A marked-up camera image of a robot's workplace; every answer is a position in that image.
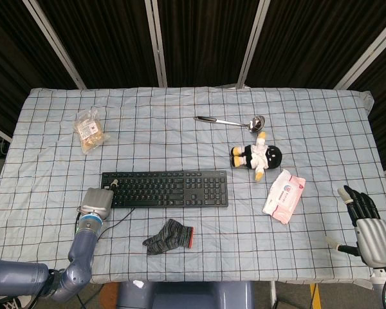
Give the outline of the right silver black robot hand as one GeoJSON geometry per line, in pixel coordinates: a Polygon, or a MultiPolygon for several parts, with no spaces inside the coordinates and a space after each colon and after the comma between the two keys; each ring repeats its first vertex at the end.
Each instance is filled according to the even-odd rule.
{"type": "Polygon", "coordinates": [[[365,193],[345,185],[338,189],[347,207],[354,231],[356,246],[343,245],[326,236],[329,247],[358,256],[370,268],[386,268],[386,222],[380,218],[373,200],[365,193]]]}

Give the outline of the pink white wet wipes pack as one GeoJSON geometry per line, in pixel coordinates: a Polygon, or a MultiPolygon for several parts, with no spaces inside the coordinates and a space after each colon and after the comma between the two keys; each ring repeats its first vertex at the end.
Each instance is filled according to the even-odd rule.
{"type": "Polygon", "coordinates": [[[283,170],[273,182],[263,212],[282,224],[288,224],[302,196],[306,180],[283,170]]]}

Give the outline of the black computer keyboard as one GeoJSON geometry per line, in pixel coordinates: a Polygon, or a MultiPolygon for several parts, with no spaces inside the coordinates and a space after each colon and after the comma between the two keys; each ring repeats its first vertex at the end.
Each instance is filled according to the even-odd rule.
{"type": "Polygon", "coordinates": [[[101,188],[114,181],[112,207],[227,207],[225,171],[104,172],[101,188]]]}

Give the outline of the grey knit work glove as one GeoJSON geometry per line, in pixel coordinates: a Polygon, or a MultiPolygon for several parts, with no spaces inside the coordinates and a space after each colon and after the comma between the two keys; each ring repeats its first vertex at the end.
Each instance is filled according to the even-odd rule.
{"type": "Polygon", "coordinates": [[[142,245],[147,247],[148,256],[158,255],[178,247],[190,248],[193,235],[193,227],[169,219],[156,235],[144,240],[142,245]]]}

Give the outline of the clear bag of snacks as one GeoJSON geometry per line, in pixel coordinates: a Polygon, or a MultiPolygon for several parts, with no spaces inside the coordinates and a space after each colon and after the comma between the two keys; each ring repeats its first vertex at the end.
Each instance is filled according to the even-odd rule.
{"type": "Polygon", "coordinates": [[[111,138],[104,131],[97,108],[80,112],[75,120],[74,130],[79,136],[81,149],[85,155],[111,138]]]}

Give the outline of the blue-grey robot torso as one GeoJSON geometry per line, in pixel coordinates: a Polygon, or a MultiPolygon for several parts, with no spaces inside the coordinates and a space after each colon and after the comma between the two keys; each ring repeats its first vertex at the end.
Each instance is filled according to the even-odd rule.
{"type": "Polygon", "coordinates": [[[253,283],[125,281],[116,309],[255,309],[253,283]]]}

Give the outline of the black white sneaker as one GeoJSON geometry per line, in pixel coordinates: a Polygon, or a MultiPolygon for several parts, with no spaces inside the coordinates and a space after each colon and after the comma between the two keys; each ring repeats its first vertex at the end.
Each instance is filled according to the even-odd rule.
{"type": "Polygon", "coordinates": [[[0,299],[0,309],[27,309],[31,301],[30,295],[5,297],[0,299]]]}

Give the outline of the penguin plush in white coat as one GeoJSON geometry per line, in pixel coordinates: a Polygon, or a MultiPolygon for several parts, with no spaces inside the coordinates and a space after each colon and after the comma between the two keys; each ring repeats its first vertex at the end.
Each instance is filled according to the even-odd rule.
{"type": "Polygon", "coordinates": [[[276,169],[282,162],[282,152],[275,145],[266,145],[266,133],[257,135],[255,144],[231,148],[232,167],[245,166],[255,170],[255,181],[261,181],[265,170],[276,169]]]}

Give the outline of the light blue checked tablecloth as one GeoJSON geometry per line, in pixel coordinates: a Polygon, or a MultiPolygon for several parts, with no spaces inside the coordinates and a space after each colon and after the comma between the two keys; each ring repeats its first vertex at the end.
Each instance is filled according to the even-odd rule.
{"type": "Polygon", "coordinates": [[[367,280],[358,257],[325,237],[355,245],[337,190],[366,192],[386,221],[386,181],[364,95],[331,89],[33,89],[23,104],[0,175],[0,259],[68,266],[77,208],[104,172],[225,171],[225,208],[115,209],[93,258],[93,282],[367,280]],[[77,115],[97,108],[111,137],[84,154],[77,115]],[[244,127],[265,118],[266,145],[282,152],[276,169],[232,167],[231,148],[253,145],[244,127]],[[288,224],[262,210],[283,170],[306,180],[288,224]],[[169,220],[194,228],[192,246],[147,255],[142,243],[169,220]]]}

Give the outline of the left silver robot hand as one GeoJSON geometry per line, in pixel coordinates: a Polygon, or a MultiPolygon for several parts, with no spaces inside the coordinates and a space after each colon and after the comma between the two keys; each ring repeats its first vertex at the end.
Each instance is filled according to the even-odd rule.
{"type": "Polygon", "coordinates": [[[96,214],[102,220],[105,220],[111,212],[114,190],[117,185],[118,180],[114,179],[105,189],[89,188],[78,208],[78,212],[82,215],[96,214]]]}

